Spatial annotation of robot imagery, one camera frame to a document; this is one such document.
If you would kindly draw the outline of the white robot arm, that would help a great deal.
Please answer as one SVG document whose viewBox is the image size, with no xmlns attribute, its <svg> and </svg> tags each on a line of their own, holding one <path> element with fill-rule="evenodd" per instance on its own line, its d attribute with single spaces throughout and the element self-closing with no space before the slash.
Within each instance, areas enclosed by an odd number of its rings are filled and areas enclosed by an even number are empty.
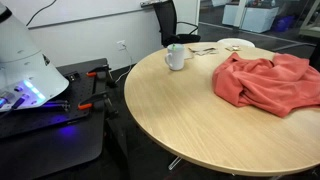
<svg viewBox="0 0 320 180">
<path fill-rule="evenodd" d="M 27 27 L 0 4 L 0 112 L 40 107 L 68 86 Z"/>
</svg>

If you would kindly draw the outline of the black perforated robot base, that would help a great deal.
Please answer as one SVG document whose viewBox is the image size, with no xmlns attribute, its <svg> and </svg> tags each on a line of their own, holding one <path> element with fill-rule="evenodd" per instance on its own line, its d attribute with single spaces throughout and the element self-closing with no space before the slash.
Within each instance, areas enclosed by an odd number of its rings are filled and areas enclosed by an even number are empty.
<svg viewBox="0 0 320 180">
<path fill-rule="evenodd" d="M 105 59 L 62 66 L 63 74 L 77 72 L 79 86 L 65 94 L 71 107 L 15 111 L 0 121 L 0 180 L 32 180 L 90 162 L 103 147 L 104 104 L 80 111 L 78 103 L 104 89 L 104 73 L 86 73 L 105 65 Z"/>
</svg>

